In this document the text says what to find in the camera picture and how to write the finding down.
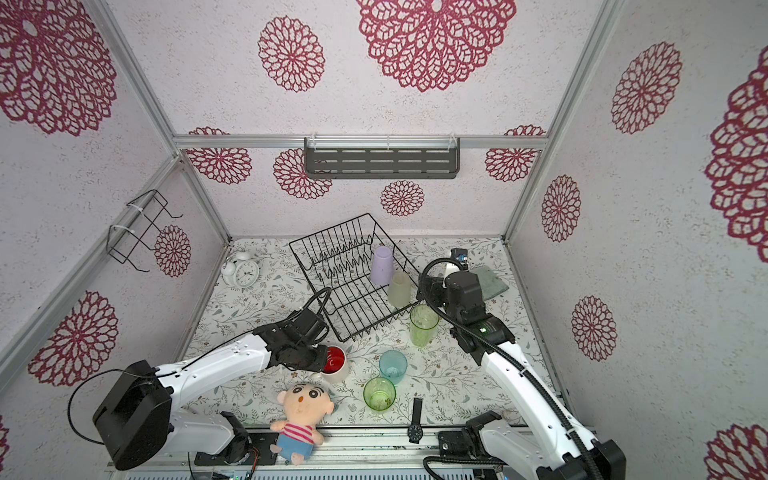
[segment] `wristwatch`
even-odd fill
[[[408,427],[408,440],[411,443],[419,443],[419,440],[424,436],[424,430],[420,425],[422,422],[422,399],[413,399],[413,416],[411,417],[411,425]]]

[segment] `purple cup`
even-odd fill
[[[377,286],[389,285],[395,274],[395,264],[392,261],[392,249],[379,247],[373,252],[371,263],[371,283]]]

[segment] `blue shorts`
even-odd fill
[[[290,456],[293,453],[304,455],[304,458],[309,458],[312,453],[312,447],[315,446],[312,443],[299,442],[298,440],[290,438],[288,435],[281,433],[277,437],[277,446],[283,447],[280,451],[280,456],[286,460],[290,460]]]

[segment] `red flower pattern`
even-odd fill
[[[574,307],[571,331],[578,348],[590,359],[607,359],[616,348],[614,314],[602,300],[586,296]]]
[[[718,430],[707,447],[707,480],[768,478],[768,432],[760,425]]]
[[[581,215],[581,197],[576,182],[568,175],[552,181],[541,202],[541,224],[553,242],[568,238]]]
[[[192,247],[184,230],[168,225],[160,231],[154,243],[154,259],[163,273],[180,276],[187,271],[191,258]]]
[[[2,463],[5,460],[5,454],[8,453],[8,429],[2,424],[2,415],[0,415],[0,472],[2,472]]]
[[[710,205],[728,219],[728,235],[757,247],[768,263],[768,47],[730,93],[710,140],[714,159],[704,171],[714,190]]]
[[[280,188],[296,198],[309,200],[322,197],[331,189],[331,180],[313,180],[304,170],[304,150],[294,148],[280,152],[273,165],[274,176]]]
[[[228,135],[218,128],[195,128],[190,135]],[[197,171],[220,184],[238,184],[250,175],[250,157],[245,148],[189,148],[187,156]]]
[[[680,83],[680,52],[662,41],[637,56],[616,85],[614,125],[625,134],[642,131],[667,110]]]
[[[544,135],[547,132],[534,125],[520,125],[504,135]],[[496,180],[504,182],[525,178],[538,151],[533,148],[492,148],[485,154],[485,169]]]
[[[381,202],[388,214],[407,217],[424,204],[424,190],[411,181],[398,180],[384,187]]]
[[[117,98],[117,73],[75,0],[0,2],[0,104],[46,134],[98,130]]]
[[[101,368],[117,337],[114,307],[99,292],[85,292],[27,370],[40,383],[73,386]]]
[[[382,73],[402,87],[445,90],[466,81],[504,41],[513,0],[357,0],[360,33]]]
[[[270,78],[288,91],[314,87],[326,68],[317,37],[295,18],[274,18],[266,24],[259,39],[259,57]]]

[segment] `watch strap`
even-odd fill
[[[422,422],[422,403],[423,399],[416,397],[413,399],[413,416],[411,417],[412,425],[420,425]]]

